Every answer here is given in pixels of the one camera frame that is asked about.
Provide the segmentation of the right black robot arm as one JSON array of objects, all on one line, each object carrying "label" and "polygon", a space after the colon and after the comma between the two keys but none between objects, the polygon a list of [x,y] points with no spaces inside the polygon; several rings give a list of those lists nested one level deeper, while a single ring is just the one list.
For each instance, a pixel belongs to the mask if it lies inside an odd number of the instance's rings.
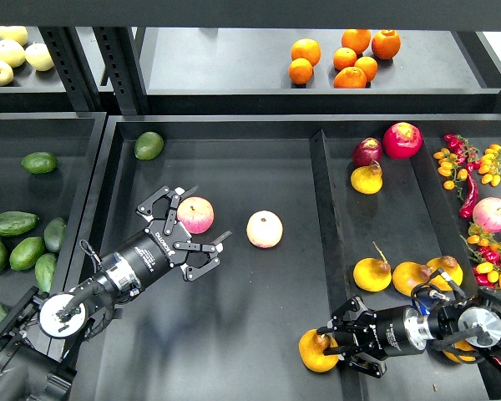
[{"label": "right black robot arm", "polygon": [[352,342],[327,346],[323,354],[337,355],[374,378],[385,373],[387,358],[421,354],[427,347],[450,353],[461,363],[486,361],[501,373],[501,292],[480,287],[470,297],[443,269],[431,276],[443,278],[454,296],[425,281],[412,289],[408,305],[373,310],[361,297],[351,297],[316,332],[348,333]]}]

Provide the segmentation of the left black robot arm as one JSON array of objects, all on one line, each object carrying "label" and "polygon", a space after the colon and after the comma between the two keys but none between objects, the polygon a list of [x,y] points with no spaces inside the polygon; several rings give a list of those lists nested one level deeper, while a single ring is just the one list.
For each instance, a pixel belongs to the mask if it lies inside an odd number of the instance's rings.
[{"label": "left black robot arm", "polygon": [[30,288],[0,322],[0,400],[66,400],[83,343],[122,315],[121,307],[175,268],[192,282],[220,265],[226,231],[200,244],[177,217],[195,188],[159,188],[136,212],[146,227],[101,257],[80,245],[94,274],[53,295]]}]

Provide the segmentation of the yellow pear under right arm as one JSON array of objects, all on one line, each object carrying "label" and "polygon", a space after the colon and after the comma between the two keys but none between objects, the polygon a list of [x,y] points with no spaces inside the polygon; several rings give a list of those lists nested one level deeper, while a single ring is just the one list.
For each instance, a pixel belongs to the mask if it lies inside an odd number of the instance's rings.
[{"label": "yellow pear under right arm", "polygon": [[476,363],[474,348],[466,340],[460,340],[443,350],[443,354],[455,363]]}]

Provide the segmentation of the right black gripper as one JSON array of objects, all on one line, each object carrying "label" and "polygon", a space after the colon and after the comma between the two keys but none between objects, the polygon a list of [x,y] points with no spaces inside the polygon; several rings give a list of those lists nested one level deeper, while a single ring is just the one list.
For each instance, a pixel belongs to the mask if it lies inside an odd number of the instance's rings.
[{"label": "right black gripper", "polygon": [[377,360],[390,357],[423,353],[430,339],[425,317],[411,306],[393,307],[374,311],[367,307],[360,296],[345,301],[331,313],[325,326],[319,327],[319,335],[332,332],[353,334],[356,345],[335,346],[323,351],[325,356],[335,355],[349,368],[381,378],[385,365],[361,357],[368,354]]}]

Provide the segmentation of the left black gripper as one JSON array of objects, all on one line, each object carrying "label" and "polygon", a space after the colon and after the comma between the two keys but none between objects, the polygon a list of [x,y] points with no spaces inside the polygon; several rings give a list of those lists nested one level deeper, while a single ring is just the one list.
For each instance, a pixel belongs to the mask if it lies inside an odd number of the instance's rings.
[{"label": "left black gripper", "polygon": [[194,281],[220,265],[223,241],[232,231],[200,244],[191,240],[180,222],[176,223],[180,203],[198,189],[197,185],[188,190],[164,185],[136,207],[136,214],[149,225],[102,259],[102,271],[118,291],[136,288],[142,292],[175,266],[181,269],[185,281]]}]

